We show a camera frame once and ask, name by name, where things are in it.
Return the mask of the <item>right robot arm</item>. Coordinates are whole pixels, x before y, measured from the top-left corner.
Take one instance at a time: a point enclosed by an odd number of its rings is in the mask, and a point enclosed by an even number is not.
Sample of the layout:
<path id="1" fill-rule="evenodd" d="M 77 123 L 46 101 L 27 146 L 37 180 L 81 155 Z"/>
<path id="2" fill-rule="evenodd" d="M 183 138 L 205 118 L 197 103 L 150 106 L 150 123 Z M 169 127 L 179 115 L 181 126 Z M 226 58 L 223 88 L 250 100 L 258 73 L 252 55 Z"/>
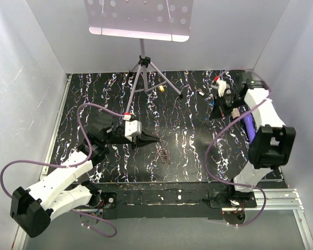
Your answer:
<path id="1" fill-rule="evenodd" d="M 241 75 L 236 92 L 228 91 L 221 76 L 213 80 L 218 94 L 209 118 L 224 118 L 234 108 L 247 105 L 249 111 L 237 121 L 252 115 L 257 129 L 248 148 L 248 162 L 229 183 L 232 188 L 225 195 L 226 202 L 232 207 L 243 203 L 244 193 L 253 191 L 263 177 L 288 163 L 296 137 L 295 128 L 286 126 L 278 116 L 266 82 L 260 76 L 250 79 L 249 73 L 246 70 Z"/>

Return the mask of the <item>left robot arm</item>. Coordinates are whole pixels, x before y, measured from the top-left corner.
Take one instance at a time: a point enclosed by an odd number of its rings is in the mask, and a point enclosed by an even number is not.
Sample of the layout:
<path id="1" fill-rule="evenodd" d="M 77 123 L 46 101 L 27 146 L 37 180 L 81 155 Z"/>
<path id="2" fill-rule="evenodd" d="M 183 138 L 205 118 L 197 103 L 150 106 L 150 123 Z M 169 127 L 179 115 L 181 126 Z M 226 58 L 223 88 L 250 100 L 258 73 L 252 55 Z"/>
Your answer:
<path id="1" fill-rule="evenodd" d="M 129 144 L 136 149 L 160 141 L 157 136 L 144 132 L 140 121 L 127 118 L 114 127 L 112 117 L 107 114 L 94 120 L 87 137 L 65 161 L 65 168 L 57 168 L 27 189 L 14 190 L 10 216 L 29 237 L 39 236 L 63 213 L 79 206 L 96 208 L 101 203 L 102 192 L 90 181 L 70 191 L 67 188 L 107 156 L 109 145 Z"/>

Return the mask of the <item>red key tag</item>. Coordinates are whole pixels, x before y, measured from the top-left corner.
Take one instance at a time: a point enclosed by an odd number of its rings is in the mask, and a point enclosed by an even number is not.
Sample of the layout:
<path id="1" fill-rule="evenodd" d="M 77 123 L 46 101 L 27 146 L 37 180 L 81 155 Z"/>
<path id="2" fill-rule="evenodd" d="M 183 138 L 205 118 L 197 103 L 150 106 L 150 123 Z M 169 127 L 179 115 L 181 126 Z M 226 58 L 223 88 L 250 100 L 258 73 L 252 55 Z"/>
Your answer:
<path id="1" fill-rule="evenodd" d="M 168 150 L 162 145 L 161 142 L 157 143 L 157 153 L 162 164 L 165 164 L 165 165 L 170 164 L 170 157 L 169 157 Z"/>

